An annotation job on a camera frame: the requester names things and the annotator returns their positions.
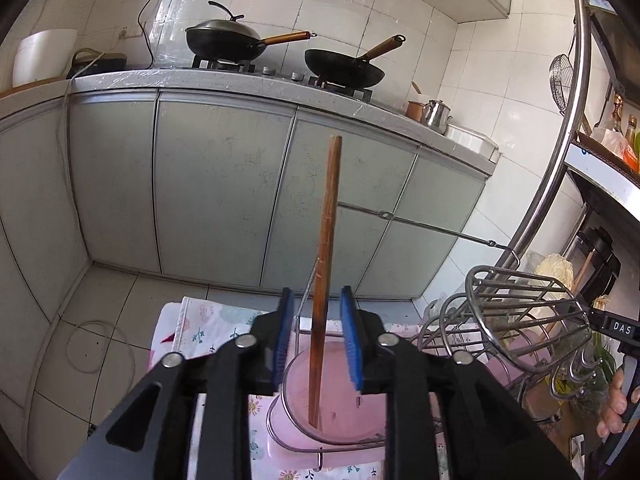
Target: white cable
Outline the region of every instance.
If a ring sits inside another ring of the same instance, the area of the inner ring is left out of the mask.
[[[75,371],[80,372],[81,374],[95,374],[95,373],[98,373],[102,369],[102,366],[104,365],[104,360],[107,357],[107,348],[109,347],[109,341],[107,341],[103,345],[102,354],[100,356],[99,364],[95,368],[81,368],[81,367],[77,366],[71,360],[71,357],[69,356],[69,343],[71,342],[71,338],[73,337],[73,335],[76,333],[76,331],[78,329],[80,329],[80,328],[84,329],[84,327],[88,326],[88,325],[102,327],[105,339],[109,339],[110,338],[110,336],[108,335],[108,332],[107,332],[108,329],[111,329],[112,334],[115,333],[115,332],[118,332],[120,334],[120,336],[122,337],[122,341],[127,346],[127,350],[129,351],[129,357],[130,357],[130,362],[131,362],[131,377],[129,378],[129,384],[127,385],[127,389],[124,392],[124,394],[128,394],[129,390],[133,386],[133,381],[134,381],[134,379],[136,377],[136,358],[133,355],[133,348],[129,344],[129,341],[127,340],[126,334],[121,329],[119,329],[117,326],[115,326],[113,323],[111,323],[109,321],[104,321],[104,320],[101,320],[101,319],[91,319],[89,321],[83,321],[81,323],[75,324],[73,330],[69,334],[69,337],[66,339],[66,345],[65,345],[66,361],[69,363],[69,365]]]

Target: kitchen cabinet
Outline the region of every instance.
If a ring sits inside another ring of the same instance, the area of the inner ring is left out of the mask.
[[[0,218],[49,320],[87,262],[66,170],[61,111],[62,99],[56,99],[0,123]]]
[[[74,100],[70,150],[76,202],[90,256],[160,272],[154,227],[155,91]]]
[[[318,254],[329,136],[342,136],[338,199],[376,210],[396,206],[417,145],[370,126],[299,110],[276,200],[262,287],[304,290]],[[385,222],[339,209],[331,293],[354,289],[382,238]]]
[[[295,107],[164,92],[158,106],[156,216],[162,272],[260,285]]]
[[[401,218],[460,231],[484,183],[461,165],[420,150],[396,209]],[[433,279],[456,238],[391,222],[356,294],[416,298]]]

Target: wire strainer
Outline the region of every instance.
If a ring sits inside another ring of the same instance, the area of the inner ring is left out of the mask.
[[[574,67],[571,66],[567,55],[560,54],[556,56],[549,66],[549,86],[551,86],[551,95],[562,115],[564,115],[567,101],[569,100],[569,90],[571,89],[573,76]],[[582,114],[582,127],[587,135],[591,137],[591,127],[584,114]]]

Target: frying pan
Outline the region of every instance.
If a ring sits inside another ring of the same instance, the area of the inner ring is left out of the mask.
[[[202,59],[223,59],[231,62],[251,61],[260,56],[269,45],[308,40],[315,36],[309,31],[282,34],[260,39],[258,33],[237,20],[229,9],[217,2],[209,5],[220,7],[229,13],[229,20],[209,20],[185,29],[189,49]]]
[[[377,85],[385,73],[369,61],[396,49],[406,41],[400,34],[383,41],[360,57],[346,56],[330,50],[309,49],[305,62],[319,78],[349,88],[368,88]]]

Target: copper pot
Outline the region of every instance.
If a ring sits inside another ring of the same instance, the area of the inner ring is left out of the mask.
[[[406,107],[406,112],[404,115],[413,119],[417,123],[422,119],[422,111],[424,110],[424,105],[417,101],[409,101],[409,104]]]

